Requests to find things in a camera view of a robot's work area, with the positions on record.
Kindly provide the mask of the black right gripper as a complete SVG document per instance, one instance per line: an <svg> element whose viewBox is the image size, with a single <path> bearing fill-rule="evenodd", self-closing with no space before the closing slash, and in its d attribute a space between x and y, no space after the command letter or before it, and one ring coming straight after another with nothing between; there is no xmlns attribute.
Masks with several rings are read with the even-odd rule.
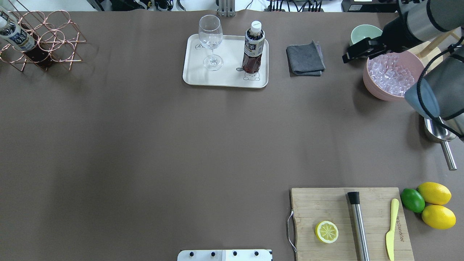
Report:
<svg viewBox="0 0 464 261"><path fill-rule="evenodd" d="M362 57L377 57L387 52L402 53L421 44L409 30L407 16L399 16L385 25L379 38L364 38L349 46L342 56L343 63L347 64Z"/></svg>

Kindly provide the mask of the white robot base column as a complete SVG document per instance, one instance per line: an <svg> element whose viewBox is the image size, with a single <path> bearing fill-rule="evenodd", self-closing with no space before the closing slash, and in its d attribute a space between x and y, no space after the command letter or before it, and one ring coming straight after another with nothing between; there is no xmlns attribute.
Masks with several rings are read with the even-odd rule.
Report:
<svg viewBox="0 0 464 261"><path fill-rule="evenodd" d="M273 261L268 249L182 250L178 261Z"/></svg>

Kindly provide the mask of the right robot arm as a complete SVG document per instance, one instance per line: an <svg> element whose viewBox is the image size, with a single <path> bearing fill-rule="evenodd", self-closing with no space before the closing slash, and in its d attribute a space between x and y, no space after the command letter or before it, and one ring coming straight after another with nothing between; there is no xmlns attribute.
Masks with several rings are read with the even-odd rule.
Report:
<svg viewBox="0 0 464 261"><path fill-rule="evenodd" d="M381 36L365 38L350 46L343 62L401 53L463 28L462 0L399 0L399 16L383 28ZM407 102L424 118L463 139L463 39L436 55L424 68L418 82L407 91Z"/></svg>

